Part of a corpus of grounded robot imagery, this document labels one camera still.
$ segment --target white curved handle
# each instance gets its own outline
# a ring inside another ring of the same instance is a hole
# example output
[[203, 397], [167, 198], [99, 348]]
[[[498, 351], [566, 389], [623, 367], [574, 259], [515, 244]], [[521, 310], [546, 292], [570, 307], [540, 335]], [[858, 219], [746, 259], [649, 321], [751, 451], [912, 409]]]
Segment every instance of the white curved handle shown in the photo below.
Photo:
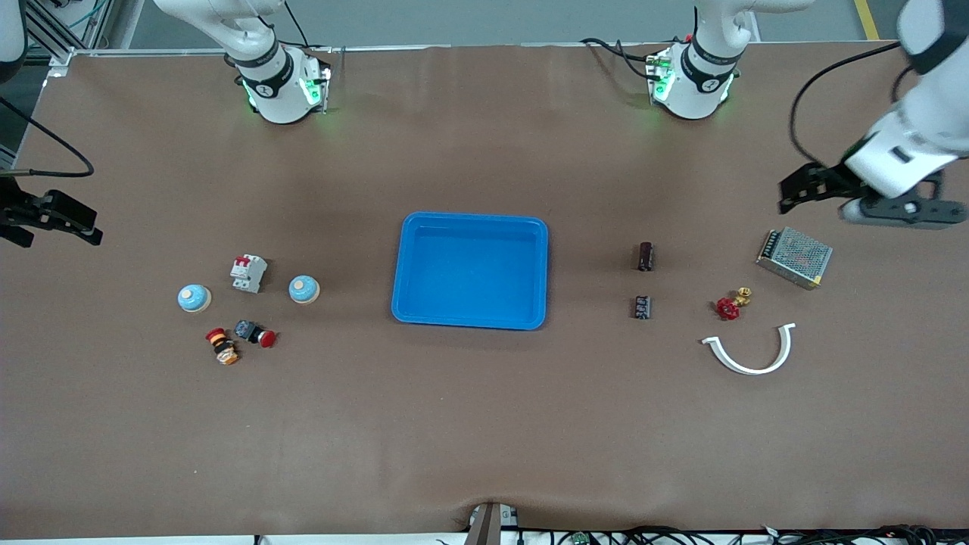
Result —
[[777, 359], [774, 360], [773, 364], [764, 369], [749, 369], [741, 364], [734, 361], [733, 358], [727, 355], [724, 350], [724, 345], [720, 342], [720, 337], [707, 337], [701, 342], [703, 344], [709, 344], [710, 348], [713, 350], [713, 355], [720, 360], [720, 363], [727, 366], [727, 369], [736, 371], [740, 374], [768, 374], [769, 372], [774, 372], [784, 365], [787, 361], [789, 355], [791, 355], [791, 330], [794, 328], [794, 324], [788, 324], [786, 326], [781, 326], [777, 328], [778, 333], [781, 334], [781, 351], [777, 354]]

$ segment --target gray floor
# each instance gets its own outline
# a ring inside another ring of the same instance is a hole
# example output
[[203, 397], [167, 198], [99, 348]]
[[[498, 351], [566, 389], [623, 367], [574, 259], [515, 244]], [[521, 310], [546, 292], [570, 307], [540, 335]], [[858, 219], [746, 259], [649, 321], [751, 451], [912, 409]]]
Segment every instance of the gray floor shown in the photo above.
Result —
[[[310, 43], [327, 46], [491, 46], [599, 37], [655, 42], [693, 28], [685, 0], [290, 0]], [[285, 11], [267, 20], [283, 40], [299, 35]], [[766, 41], [863, 40], [853, 0], [818, 0], [809, 10], [759, 15]], [[132, 48], [211, 48], [204, 34], [146, 0]]]

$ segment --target red valve knob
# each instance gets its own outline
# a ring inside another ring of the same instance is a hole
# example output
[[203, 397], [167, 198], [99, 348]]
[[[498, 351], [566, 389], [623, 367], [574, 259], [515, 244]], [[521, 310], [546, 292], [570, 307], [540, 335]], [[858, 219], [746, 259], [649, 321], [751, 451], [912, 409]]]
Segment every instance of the red valve knob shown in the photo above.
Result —
[[717, 302], [717, 314], [725, 320], [735, 320], [740, 317], [740, 307], [733, 299], [725, 297]]

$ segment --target white robot link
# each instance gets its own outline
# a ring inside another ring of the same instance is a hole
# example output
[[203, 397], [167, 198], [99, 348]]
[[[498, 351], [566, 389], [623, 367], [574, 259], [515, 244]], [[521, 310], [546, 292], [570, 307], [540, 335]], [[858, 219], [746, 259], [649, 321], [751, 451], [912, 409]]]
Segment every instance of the white robot link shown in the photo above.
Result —
[[966, 219], [965, 205], [940, 197], [942, 170], [969, 156], [969, 2], [909, 0], [898, 36], [919, 82], [841, 163], [808, 163], [782, 181], [781, 213], [847, 197], [839, 214], [849, 223], [945, 229]]
[[267, 121], [293, 123], [325, 111], [329, 65], [302, 49], [280, 44], [262, 16], [283, 0], [155, 0], [166, 14], [203, 31], [222, 46], [242, 74], [249, 104]]
[[649, 95], [685, 119], [702, 119], [727, 100], [736, 63], [753, 35], [745, 12], [785, 14], [814, 0], [696, 0], [697, 28], [686, 43], [646, 57]]

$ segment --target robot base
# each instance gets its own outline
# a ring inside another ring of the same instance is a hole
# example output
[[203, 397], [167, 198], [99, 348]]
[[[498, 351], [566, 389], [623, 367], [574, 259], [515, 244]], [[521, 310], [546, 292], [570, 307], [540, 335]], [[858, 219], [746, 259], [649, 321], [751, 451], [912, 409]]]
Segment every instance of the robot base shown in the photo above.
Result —
[[299, 48], [283, 46], [293, 59], [293, 73], [275, 97], [266, 98], [243, 84], [249, 94], [249, 105], [272, 123], [294, 123], [310, 112], [325, 112], [329, 96], [329, 66], [322, 68], [320, 59]]
[[684, 119], [703, 119], [716, 111], [727, 100], [734, 76], [722, 85], [723, 91], [701, 93], [697, 86], [683, 73], [680, 64], [683, 51], [689, 44], [674, 44], [646, 59], [646, 73], [659, 78], [649, 82], [649, 98], [653, 104], [663, 106], [673, 115]]

